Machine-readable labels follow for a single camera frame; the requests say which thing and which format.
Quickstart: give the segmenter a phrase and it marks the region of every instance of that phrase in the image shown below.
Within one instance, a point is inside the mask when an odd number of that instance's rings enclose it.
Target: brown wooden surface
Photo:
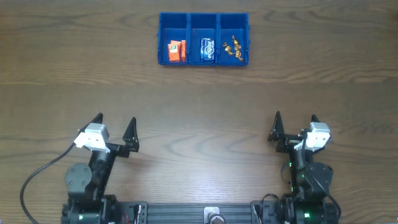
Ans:
[[[157,64],[159,11],[248,12],[245,68]],[[398,217],[398,2],[1,1],[0,219],[28,223],[25,179],[61,154],[98,112],[110,141],[137,117],[139,153],[117,159],[107,194],[148,202],[250,202],[289,192],[286,154],[266,142],[310,115],[333,139],[316,161],[334,168],[340,223]],[[59,223],[74,149],[32,180],[26,204]]]

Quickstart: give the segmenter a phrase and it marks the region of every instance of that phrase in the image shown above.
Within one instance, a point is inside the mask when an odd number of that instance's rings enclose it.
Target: wooden table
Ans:
[[[245,68],[157,63],[160,11],[248,12]],[[397,1],[1,1],[0,219],[28,223],[22,183],[60,155],[98,112],[111,142],[137,118],[141,148],[117,159],[107,194],[148,202],[250,202],[289,192],[286,154],[266,137],[315,113],[332,139],[340,223],[398,216]],[[31,214],[58,223],[74,149],[34,178]]]

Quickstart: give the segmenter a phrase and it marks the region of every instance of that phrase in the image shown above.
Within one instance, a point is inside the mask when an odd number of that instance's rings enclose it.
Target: blue plastic container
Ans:
[[[224,51],[224,42],[233,48],[232,35],[242,46],[243,62]],[[161,65],[244,66],[249,62],[250,39],[247,13],[161,12],[158,37],[157,58]],[[215,41],[214,62],[200,60],[200,41],[203,38]],[[171,40],[187,41],[186,62],[169,62],[167,44]]]

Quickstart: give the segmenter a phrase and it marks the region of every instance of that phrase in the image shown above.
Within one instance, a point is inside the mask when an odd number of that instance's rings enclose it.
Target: wood grain tabletop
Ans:
[[[159,12],[248,12],[249,65],[163,67]],[[97,113],[122,143],[106,189],[120,201],[250,202],[289,193],[286,154],[266,141],[311,114],[332,138],[315,161],[334,169],[340,223],[398,217],[398,2],[394,0],[0,1],[0,219],[29,223],[26,178],[60,155]],[[27,186],[40,223],[59,223],[73,149]]]

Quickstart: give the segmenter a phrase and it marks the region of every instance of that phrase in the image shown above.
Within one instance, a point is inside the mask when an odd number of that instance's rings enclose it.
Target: blue tray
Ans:
[[[223,43],[233,47],[232,35],[242,46],[243,62],[224,51]],[[244,66],[249,62],[249,15],[247,13],[184,13],[161,12],[159,14],[157,58],[161,65],[222,65]],[[215,61],[200,60],[200,40],[215,41]],[[186,62],[169,62],[167,44],[171,40],[187,41]]]

